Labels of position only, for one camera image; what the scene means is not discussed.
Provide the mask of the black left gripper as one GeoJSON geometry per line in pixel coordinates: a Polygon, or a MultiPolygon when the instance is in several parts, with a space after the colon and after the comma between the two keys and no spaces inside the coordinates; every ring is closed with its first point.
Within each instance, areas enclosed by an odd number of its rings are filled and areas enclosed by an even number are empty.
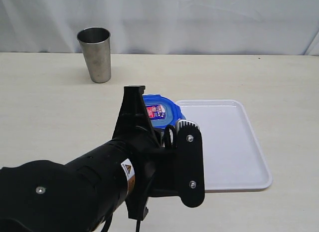
{"type": "Polygon", "coordinates": [[[178,132],[169,125],[161,136],[151,124],[144,85],[125,86],[112,139],[129,152],[134,189],[125,203],[128,216],[142,221],[149,197],[179,197],[190,208],[205,198],[202,135],[192,126],[178,132]]]}

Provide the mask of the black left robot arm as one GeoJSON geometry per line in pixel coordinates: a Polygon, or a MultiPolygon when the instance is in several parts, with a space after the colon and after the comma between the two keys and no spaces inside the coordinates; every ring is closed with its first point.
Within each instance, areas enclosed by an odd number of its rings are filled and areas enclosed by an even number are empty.
{"type": "Polygon", "coordinates": [[[126,204],[140,224],[150,197],[179,197],[190,208],[205,198],[202,134],[191,121],[152,126],[144,86],[126,86],[113,137],[62,165],[48,160],[0,171],[3,232],[107,231],[126,204]]]}

